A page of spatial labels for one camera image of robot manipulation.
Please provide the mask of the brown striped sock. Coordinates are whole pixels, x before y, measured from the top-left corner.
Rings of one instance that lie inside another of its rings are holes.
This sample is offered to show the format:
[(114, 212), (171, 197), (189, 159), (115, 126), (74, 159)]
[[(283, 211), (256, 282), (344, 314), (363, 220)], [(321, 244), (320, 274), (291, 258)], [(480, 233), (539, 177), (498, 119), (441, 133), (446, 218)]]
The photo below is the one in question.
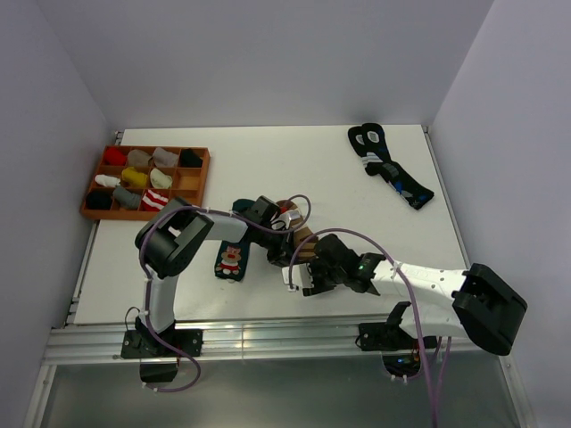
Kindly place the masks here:
[[(280, 214), (286, 210), (299, 210), (299, 208), (293, 202), (286, 200), (278, 201), (277, 206), (280, 208)], [(306, 224), (304, 225), (304, 227), (294, 230), (293, 232), (294, 248), (297, 249), (300, 246), (300, 244), (310, 235), (312, 235), (312, 232)], [(297, 256), (298, 263), (308, 262), (310, 259), (312, 259), (315, 256), (315, 247), (316, 244), (318, 243), (318, 240), (319, 240), (318, 237), (314, 236), (301, 247)]]

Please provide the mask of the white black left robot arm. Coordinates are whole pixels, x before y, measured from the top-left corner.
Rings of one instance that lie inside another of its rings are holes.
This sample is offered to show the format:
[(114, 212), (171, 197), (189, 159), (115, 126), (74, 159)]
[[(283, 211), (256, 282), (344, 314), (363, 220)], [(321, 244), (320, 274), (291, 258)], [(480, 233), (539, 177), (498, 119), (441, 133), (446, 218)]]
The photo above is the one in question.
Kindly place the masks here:
[(135, 238), (145, 272), (144, 307), (136, 318), (142, 346), (154, 356), (172, 349), (178, 278), (203, 242), (255, 243), (267, 251), (269, 263), (288, 264), (295, 228), (280, 214), (278, 205), (264, 196), (229, 212), (199, 208), (177, 197), (146, 223)]

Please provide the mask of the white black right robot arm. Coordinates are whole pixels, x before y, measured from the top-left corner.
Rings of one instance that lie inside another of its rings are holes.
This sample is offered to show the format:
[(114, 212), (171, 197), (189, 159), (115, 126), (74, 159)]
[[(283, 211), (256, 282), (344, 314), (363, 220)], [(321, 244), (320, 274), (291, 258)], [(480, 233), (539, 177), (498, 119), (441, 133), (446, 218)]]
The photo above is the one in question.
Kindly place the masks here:
[(438, 338), (469, 339), (493, 355), (507, 356), (527, 311), (526, 301), (492, 269), (436, 269), (357, 254), (333, 234), (318, 240), (312, 259), (285, 267), (285, 284), (306, 297), (342, 284), (356, 293), (394, 298), (384, 322), (360, 326), (363, 350), (435, 347)]

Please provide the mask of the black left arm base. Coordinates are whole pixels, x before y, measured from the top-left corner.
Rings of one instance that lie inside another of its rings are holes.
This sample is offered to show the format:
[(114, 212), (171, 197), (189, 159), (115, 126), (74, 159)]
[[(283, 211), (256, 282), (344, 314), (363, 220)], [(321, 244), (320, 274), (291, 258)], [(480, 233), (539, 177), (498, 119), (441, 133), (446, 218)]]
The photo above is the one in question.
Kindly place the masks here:
[[(175, 329), (166, 340), (178, 350), (191, 357), (199, 357), (203, 345), (203, 331), (199, 329)], [(120, 358), (139, 361), (139, 376), (150, 384), (171, 383), (178, 374), (181, 356), (154, 338), (148, 344), (136, 330), (124, 334)]]

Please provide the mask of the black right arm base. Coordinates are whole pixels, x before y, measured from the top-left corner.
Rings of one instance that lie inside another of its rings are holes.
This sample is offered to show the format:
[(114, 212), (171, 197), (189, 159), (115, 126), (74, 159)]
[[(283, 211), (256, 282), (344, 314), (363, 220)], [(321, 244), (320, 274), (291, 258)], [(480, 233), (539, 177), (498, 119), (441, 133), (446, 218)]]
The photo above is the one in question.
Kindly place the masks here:
[(388, 323), (361, 323), (358, 329), (355, 345), (364, 352), (388, 352), (383, 363), (391, 375), (413, 376), (420, 372), (418, 340), (400, 327)]

